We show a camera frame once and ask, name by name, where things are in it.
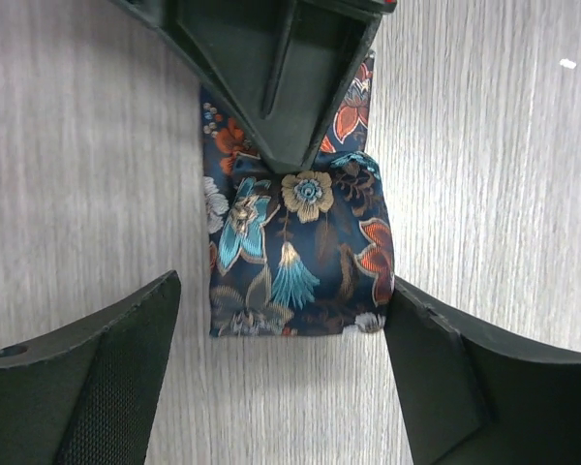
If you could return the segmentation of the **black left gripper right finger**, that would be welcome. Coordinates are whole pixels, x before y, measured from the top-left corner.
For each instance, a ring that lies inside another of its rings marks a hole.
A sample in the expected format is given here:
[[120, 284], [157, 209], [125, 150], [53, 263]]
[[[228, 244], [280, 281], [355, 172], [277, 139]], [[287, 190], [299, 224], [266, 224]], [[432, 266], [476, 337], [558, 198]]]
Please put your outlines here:
[[581, 464], [581, 353], [399, 279], [384, 329], [416, 464]]

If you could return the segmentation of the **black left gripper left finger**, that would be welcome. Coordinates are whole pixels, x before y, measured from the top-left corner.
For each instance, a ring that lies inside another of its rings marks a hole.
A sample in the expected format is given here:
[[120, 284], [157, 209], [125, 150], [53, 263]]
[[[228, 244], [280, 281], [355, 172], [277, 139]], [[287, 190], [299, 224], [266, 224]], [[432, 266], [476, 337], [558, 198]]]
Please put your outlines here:
[[0, 464], [141, 464], [180, 303], [170, 271], [0, 350]]

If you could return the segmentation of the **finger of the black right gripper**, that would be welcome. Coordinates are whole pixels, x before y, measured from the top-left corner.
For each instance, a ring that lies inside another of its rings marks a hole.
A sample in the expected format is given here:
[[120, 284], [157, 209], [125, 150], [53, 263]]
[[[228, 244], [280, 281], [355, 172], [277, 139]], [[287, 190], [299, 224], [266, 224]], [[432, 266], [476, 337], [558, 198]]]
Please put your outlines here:
[[148, 0], [120, 7], [154, 30], [275, 172], [311, 167], [395, 2]]

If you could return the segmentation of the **navy floral silk tie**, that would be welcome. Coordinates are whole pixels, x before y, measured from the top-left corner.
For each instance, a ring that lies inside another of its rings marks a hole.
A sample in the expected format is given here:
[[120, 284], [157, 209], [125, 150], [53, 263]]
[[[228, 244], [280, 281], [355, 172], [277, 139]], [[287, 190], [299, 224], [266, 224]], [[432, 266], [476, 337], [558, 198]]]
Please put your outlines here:
[[271, 172], [200, 93], [212, 336], [383, 329], [394, 250], [380, 168], [365, 152], [374, 64], [368, 53], [314, 164], [298, 173]]

